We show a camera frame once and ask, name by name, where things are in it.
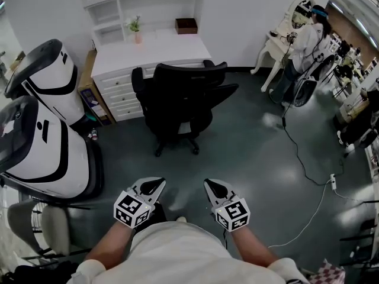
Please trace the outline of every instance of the white t-shirt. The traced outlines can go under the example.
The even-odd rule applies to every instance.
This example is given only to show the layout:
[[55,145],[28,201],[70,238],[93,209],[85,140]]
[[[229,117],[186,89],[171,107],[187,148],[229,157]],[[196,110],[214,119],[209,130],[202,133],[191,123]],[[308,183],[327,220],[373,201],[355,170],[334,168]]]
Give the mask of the white t-shirt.
[[291,259],[268,268],[233,259],[220,240],[183,222],[155,224],[138,233],[130,254],[105,270],[96,260],[84,261],[68,282],[72,284],[231,284],[308,283]]
[[326,58],[330,37],[323,38],[323,31],[324,26],[321,23],[307,24],[296,38],[290,59],[298,73],[307,71],[321,53],[324,53],[324,58]]

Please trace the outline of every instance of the fluorescent light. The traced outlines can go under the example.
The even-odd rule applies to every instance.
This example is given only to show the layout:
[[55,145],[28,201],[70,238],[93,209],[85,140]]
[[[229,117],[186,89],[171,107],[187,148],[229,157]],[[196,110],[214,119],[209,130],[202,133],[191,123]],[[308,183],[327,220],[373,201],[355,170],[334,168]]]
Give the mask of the fluorescent light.
[[332,5],[341,13],[343,14],[343,11],[335,4],[332,2]]
[[370,41],[373,44],[373,46],[375,46],[375,48],[377,49],[378,48],[377,43],[375,42],[375,40],[372,37],[370,37]]
[[358,19],[356,19],[357,23],[359,24],[359,26],[361,27],[361,29],[363,29],[363,31],[368,34],[368,31],[366,30],[366,28],[364,27],[364,25],[362,24],[362,22]]

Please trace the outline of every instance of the flower vase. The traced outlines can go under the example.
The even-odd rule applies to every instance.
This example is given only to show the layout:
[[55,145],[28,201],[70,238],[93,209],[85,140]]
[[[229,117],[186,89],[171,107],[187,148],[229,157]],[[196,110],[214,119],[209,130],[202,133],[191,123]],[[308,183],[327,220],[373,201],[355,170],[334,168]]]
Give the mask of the flower vase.
[[135,40],[136,44],[142,43],[142,35],[141,35],[140,31],[134,32],[134,40]]

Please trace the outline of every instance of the curved table leg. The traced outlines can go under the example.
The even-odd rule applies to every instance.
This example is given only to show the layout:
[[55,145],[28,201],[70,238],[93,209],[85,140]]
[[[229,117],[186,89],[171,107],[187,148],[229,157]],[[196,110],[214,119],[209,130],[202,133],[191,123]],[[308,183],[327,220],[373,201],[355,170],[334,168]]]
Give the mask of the curved table leg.
[[267,86],[271,83],[271,81],[273,80],[275,75],[279,72],[280,64],[281,64],[280,61],[275,62],[274,67],[272,68],[270,75],[268,76],[265,84],[261,88],[261,92],[265,92],[267,90]]
[[252,75],[254,75],[260,68],[261,68],[261,66],[262,66],[262,61],[263,61],[263,57],[265,56],[265,53],[267,53],[268,52],[268,49],[267,49],[267,46],[265,46],[262,50],[261,50],[261,52],[259,53],[259,56],[258,56],[258,61],[256,62],[256,66],[255,66],[255,68],[254,69],[252,69],[251,71],[250,71],[250,73],[252,74]]

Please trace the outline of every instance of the checkered cloth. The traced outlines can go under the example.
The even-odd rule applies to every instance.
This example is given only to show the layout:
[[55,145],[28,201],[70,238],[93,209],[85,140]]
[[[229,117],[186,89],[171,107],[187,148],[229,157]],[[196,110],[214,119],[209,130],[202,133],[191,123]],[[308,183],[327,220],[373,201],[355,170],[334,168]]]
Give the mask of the checkered cloth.
[[310,276],[310,284],[343,284],[345,282],[345,269],[332,266],[326,260],[319,269],[318,274]]

